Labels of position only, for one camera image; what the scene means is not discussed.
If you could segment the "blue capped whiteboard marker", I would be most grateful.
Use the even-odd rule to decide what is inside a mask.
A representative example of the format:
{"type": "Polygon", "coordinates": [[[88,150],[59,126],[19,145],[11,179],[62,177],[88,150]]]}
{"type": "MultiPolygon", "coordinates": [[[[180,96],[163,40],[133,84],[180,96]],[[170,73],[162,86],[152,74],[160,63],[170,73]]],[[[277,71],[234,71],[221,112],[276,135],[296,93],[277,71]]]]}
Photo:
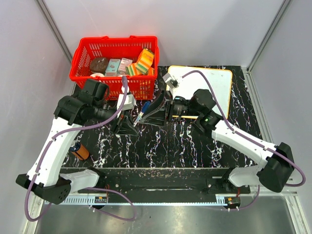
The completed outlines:
{"type": "Polygon", "coordinates": [[[133,124],[134,127],[136,127],[136,125],[140,122],[140,120],[142,119],[144,113],[147,111],[150,104],[151,104],[150,101],[147,101],[146,103],[144,103],[141,111],[139,112],[139,114],[137,115],[137,117],[134,121],[134,124],[133,124]]]}

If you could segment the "white whiteboard with orange frame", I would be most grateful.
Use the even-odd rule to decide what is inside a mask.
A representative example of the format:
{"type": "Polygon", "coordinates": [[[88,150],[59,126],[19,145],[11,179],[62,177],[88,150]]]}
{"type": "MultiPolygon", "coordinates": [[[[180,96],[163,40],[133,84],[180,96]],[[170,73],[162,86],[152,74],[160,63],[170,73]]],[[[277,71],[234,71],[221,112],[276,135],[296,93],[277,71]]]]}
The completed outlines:
{"type": "Polygon", "coordinates": [[[170,66],[168,73],[175,76],[179,87],[174,96],[191,99],[198,89],[211,86],[224,115],[229,116],[233,74],[229,70],[188,66],[170,66]]]}

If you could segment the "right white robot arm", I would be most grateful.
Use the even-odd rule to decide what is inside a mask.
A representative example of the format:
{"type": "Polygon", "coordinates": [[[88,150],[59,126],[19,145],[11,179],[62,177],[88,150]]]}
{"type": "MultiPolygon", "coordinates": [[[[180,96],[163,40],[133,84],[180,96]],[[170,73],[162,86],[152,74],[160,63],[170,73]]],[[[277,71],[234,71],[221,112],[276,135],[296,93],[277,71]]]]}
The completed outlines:
{"type": "Polygon", "coordinates": [[[213,111],[216,103],[208,89],[198,89],[192,98],[173,97],[170,91],[161,91],[140,123],[164,126],[172,118],[196,116],[193,128],[202,136],[220,141],[243,153],[256,165],[231,168],[222,178],[220,189],[233,193],[245,185],[262,185],[279,193],[294,171],[291,147],[282,142],[275,145],[258,139],[231,125],[227,119],[213,111]]]}

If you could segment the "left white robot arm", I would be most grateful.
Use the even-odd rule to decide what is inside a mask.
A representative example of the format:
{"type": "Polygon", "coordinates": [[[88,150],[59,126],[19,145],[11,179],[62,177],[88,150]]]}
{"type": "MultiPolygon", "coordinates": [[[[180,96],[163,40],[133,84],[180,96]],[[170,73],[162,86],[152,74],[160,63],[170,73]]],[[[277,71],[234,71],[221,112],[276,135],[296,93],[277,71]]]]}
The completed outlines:
{"type": "Polygon", "coordinates": [[[103,109],[105,94],[109,86],[88,79],[84,87],[72,94],[64,96],[54,111],[52,127],[47,141],[35,164],[26,174],[18,175],[16,183],[33,192],[36,196],[53,204],[62,203],[70,193],[90,188],[95,193],[105,189],[104,174],[97,169],[89,168],[71,174],[61,174],[63,161],[80,131],[92,129],[85,123],[99,119],[98,126],[105,125],[115,119],[121,112],[129,94],[126,76],[121,78],[123,94],[117,110],[103,109]]]}

